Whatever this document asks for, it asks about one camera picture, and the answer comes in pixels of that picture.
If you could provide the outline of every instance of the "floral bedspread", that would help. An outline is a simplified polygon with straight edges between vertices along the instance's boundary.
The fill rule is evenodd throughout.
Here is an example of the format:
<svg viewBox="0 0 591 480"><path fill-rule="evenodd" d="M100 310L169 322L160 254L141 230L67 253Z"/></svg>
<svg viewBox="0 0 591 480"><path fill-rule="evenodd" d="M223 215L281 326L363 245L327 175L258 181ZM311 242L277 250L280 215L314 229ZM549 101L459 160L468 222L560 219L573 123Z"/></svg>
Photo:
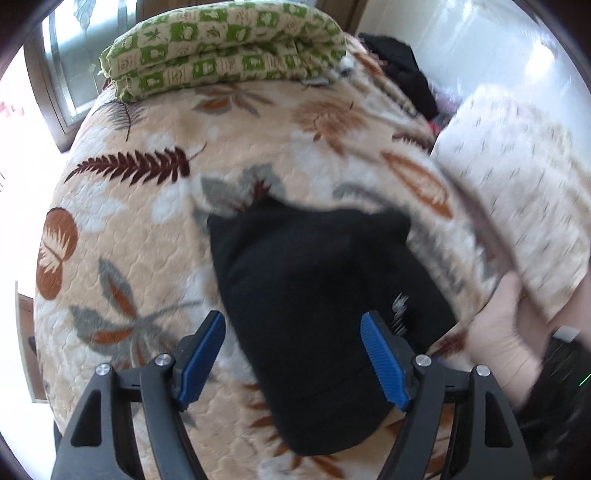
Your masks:
<svg viewBox="0 0 591 480"><path fill-rule="evenodd" d="M488 300L473 225L431 162L426 121L354 39L355 68L331 85L218 84L125 104L103 92L47 214L35 328L47 396L64 430L94 367L144 365L223 311L206 221L266 193L331 209L385 206L412 218L408 244L469 322ZM283 444L229 328L201 399L183 414L209 478L376 478L400 428L393 412L363 444L302 458ZM445 454L445 412L430 466ZM134 417L147 479L158 473Z"/></svg>

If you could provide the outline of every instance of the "black clothing pile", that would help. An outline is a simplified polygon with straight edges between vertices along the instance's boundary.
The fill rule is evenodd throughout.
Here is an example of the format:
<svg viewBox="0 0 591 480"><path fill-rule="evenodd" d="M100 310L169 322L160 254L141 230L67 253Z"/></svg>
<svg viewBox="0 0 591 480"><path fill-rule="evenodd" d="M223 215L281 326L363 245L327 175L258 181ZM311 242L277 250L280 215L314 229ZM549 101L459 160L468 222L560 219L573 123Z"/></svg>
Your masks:
<svg viewBox="0 0 591 480"><path fill-rule="evenodd" d="M359 38L369 51L388 62L383 68L384 73L398 84L415 108L427 120L435 118L439 114L435 98L425 75L418 69L411 47L392 37L361 33Z"/></svg>
<svg viewBox="0 0 591 480"><path fill-rule="evenodd" d="M401 212L317 212L265 197L208 225L229 321L299 455L357 445L392 409L361 342L365 312L377 310L417 353L455 324L406 246Z"/></svg>

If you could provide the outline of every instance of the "pillow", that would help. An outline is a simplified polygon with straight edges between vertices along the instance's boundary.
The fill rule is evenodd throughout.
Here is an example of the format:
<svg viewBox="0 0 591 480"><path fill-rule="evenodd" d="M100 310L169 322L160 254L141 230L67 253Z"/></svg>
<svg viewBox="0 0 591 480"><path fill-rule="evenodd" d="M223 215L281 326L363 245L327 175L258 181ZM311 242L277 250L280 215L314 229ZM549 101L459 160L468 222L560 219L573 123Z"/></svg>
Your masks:
<svg viewBox="0 0 591 480"><path fill-rule="evenodd" d="M316 8L222 2L137 24L100 55L100 64L116 96L135 101L216 82L313 78L344 55L343 31Z"/></svg>

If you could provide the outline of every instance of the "blue gripper pad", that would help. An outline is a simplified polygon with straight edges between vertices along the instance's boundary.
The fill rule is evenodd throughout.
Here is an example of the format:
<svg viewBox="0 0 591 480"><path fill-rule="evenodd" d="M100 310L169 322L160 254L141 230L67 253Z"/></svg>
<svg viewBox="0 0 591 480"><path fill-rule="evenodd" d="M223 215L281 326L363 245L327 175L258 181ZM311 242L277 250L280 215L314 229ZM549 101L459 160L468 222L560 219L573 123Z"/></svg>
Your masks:
<svg viewBox="0 0 591 480"><path fill-rule="evenodd" d="M210 312L195 335L192 345L187 347L190 357L177 359L177 366L182 368L179 405L185 409L196 401L203 391L207 376L226 337L226 320L220 312Z"/></svg>
<svg viewBox="0 0 591 480"><path fill-rule="evenodd" d="M386 399L394 403L399 410L406 411L411 400L406 390L404 370L407 369L403 369L398 363L384 335L406 343L406 340L395 337L390 332L377 312L365 313L361 317L361 341L374 366Z"/></svg>

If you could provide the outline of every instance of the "black cloth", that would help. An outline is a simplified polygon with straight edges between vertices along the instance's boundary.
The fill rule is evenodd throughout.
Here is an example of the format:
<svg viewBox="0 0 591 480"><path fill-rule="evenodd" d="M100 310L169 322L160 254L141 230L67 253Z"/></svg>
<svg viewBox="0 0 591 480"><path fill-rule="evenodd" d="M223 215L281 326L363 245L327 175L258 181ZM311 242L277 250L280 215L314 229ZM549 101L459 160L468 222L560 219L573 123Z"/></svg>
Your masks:
<svg viewBox="0 0 591 480"><path fill-rule="evenodd" d="M534 474L587 480L591 471L591 352L552 338L542 372L516 414Z"/></svg>
<svg viewBox="0 0 591 480"><path fill-rule="evenodd" d="M365 312L393 325L398 299L417 352L455 324L406 247L401 212L315 212L266 197L208 225L229 321L279 434L299 455L357 445L392 409L361 342Z"/></svg>
<svg viewBox="0 0 591 480"><path fill-rule="evenodd" d="M415 108L427 120L435 118L439 114L435 98L425 75L418 68L411 47L392 37L361 33L359 38L363 39L369 51L388 62L383 68L384 73L399 85Z"/></svg>

